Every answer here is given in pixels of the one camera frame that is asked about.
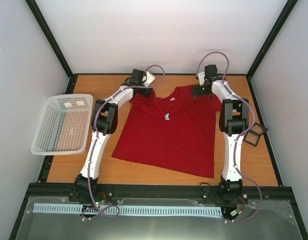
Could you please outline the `red t-shirt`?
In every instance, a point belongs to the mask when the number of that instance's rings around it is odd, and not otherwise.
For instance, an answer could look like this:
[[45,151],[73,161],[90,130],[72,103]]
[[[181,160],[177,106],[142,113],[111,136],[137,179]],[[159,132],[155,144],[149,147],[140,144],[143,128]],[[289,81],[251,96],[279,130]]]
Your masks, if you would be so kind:
[[176,87],[170,96],[136,95],[112,157],[183,172],[214,177],[218,97],[194,98],[191,86]]

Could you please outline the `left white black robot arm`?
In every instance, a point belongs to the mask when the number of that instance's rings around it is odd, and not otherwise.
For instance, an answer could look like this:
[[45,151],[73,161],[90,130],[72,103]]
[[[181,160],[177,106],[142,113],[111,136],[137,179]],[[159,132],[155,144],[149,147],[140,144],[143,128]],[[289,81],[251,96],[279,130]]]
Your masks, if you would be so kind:
[[111,96],[96,100],[91,121],[91,145],[84,166],[74,182],[76,190],[86,201],[93,201],[98,195],[100,164],[106,145],[117,129],[119,108],[137,94],[147,97],[152,91],[150,84],[155,79],[148,71],[134,69]]

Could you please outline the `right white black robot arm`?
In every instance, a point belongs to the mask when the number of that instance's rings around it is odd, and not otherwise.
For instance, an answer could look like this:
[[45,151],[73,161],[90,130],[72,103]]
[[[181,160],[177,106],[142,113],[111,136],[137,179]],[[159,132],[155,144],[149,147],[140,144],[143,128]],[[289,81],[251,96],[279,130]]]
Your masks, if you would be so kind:
[[218,75],[214,64],[205,66],[204,71],[199,72],[196,78],[199,85],[192,87],[194,98],[218,97],[221,102],[219,129],[224,136],[225,159],[218,197],[227,203],[242,194],[241,145],[244,131],[249,125],[249,103],[247,99],[234,93],[225,78]]

